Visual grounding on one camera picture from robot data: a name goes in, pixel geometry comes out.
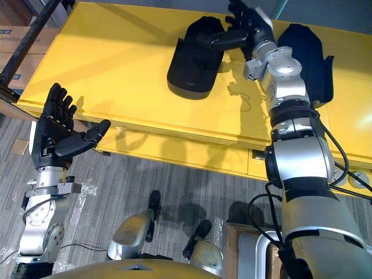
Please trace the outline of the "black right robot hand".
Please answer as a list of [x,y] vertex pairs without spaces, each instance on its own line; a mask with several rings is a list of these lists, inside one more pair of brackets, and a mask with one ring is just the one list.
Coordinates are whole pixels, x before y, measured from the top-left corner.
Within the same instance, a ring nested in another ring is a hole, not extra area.
[[197,35],[198,45],[216,51],[239,48],[249,60],[259,45],[275,41],[271,20],[259,8],[249,8],[242,1],[230,1],[228,10],[232,13],[225,18],[230,24],[228,30]]

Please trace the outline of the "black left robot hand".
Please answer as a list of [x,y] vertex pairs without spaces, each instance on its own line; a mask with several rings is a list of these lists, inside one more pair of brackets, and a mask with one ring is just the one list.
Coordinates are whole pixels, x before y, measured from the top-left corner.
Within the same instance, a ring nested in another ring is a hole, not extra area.
[[49,90],[35,128],[31,152],[35,169],[49,166],[68,169],[75,156],[95,148],[110,128],[111,122],[104,119],[86,132],[74,131],[77,107],[72,101],[58,83]]

